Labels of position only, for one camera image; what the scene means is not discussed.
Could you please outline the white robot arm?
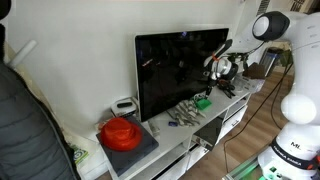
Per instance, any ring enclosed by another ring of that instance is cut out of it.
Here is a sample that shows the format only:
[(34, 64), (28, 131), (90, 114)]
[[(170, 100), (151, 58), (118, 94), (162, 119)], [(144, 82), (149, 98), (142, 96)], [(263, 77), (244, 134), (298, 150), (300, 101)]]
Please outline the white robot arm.
[(290, 44), (294, 81), (281, 102), (288, 122), (258, 156), (266, 180), (320, 180), (320, 13), (270, 11), (255, 17), (242, 33), (204, 60), (207, 86), (231, 70), (229, 53), (246, 53), (268, 41)]

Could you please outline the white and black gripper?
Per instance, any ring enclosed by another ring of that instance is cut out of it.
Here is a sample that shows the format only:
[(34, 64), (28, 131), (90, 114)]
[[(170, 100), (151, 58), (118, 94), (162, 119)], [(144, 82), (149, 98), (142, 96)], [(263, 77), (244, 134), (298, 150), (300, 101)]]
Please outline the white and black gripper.
[(232, 80), (238, 72), (238, 65), (229, 61), (226, 58), (213, 58), (209, 56), (204, 61), (206, 75), (210, 78), (205, 93), (205, 98), (208, 98), (213, 87), (216, 86), (216, 80)]

